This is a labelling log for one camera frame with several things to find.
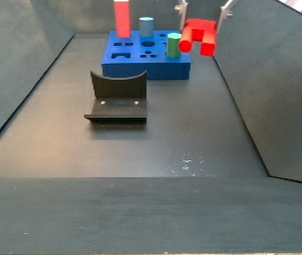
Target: blue block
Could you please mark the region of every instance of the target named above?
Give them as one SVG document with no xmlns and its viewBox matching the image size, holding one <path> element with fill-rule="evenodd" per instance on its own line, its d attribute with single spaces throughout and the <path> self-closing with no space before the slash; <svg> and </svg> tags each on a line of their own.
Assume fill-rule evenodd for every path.
<svg viewBox="0 0 302 255">
<path fill-rule="evenodd" d="M 149 80 L 189 79 L 190 57 L 181 54 L 174 59 L 166 56 L 166 35 L 178 31 L 154 31 L 153 37 L 141 37 L 133 31 L 130 38 L 119 38 L 117 31 L 110 33 L 103 57 L 103 75 L 125 78 L 148 71 Z"/>
</svg>

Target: gray wall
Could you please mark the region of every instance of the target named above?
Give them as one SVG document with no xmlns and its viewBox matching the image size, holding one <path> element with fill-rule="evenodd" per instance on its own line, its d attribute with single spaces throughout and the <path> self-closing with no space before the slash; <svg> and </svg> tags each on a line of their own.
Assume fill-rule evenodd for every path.
<svg viewBox="0 0 302 255">
<path fill-rule="evenodd" d="M 302 15 L 238 1 L 216 60 L 271 174 L 302 181 Z"/>
<path fill-rule="evenodd" d="M 39 1 L 0 1 L 0 128 L 73 35 Z"/>
<path fill-rule="evenodd" d="M 107 33 L 115 30 L 114 0 L 42 0 L 58 17 L 79 34 Z M 190 0 L 188 17 L 217 20 L 220 6 L 226 0 Z M 133 29 L 140 17 L 154 17 L 157 29 L 178 29 L 177 0 L 131 0 Z"/>
</svg>

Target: red block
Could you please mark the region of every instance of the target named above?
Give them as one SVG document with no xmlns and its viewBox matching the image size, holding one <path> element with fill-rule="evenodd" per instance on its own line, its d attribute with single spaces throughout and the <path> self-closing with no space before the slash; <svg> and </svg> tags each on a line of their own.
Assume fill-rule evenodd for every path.
<svg viewBox="0 0 302 255">
<path fill-rule="evenodd" d="M 212 20 L 189 19 L 185 23 L 178 48 L 189 52 L 193 42 L 201 42 L 200 54 L 212 57 L 217 43 L 217 23 Z"/>
<path fill-rule="evenodd" d="M 115 0 L 115 19 L 118 37 L 131 36 L 130 0 Z"/>
</svg>

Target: bin floor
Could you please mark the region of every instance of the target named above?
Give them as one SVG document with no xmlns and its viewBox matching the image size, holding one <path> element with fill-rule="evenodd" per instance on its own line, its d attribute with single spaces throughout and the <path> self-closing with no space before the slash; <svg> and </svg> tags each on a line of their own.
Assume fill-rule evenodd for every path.
<svg viewBox="0 0 302 255">
<path fill-rule="evenodd" d="M 265 177 L 214 61 L 197 51 L 188 81 L 149 81 L 146 125 L 85 119 L 106 41 L 75 37 L 7 124 L 0 177 Z"/>
</svg>

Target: teal cylinder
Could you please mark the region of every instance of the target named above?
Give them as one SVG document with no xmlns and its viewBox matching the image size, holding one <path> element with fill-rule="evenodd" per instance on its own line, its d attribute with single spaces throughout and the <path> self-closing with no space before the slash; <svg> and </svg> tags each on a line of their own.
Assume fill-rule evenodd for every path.
<svg viewBox="0 0 302 255">
<path fill-rule="evenodd" d="M 154 18 L 141 17 L 141 37 L 152 37 L 154 30 Z"/>
</svg>

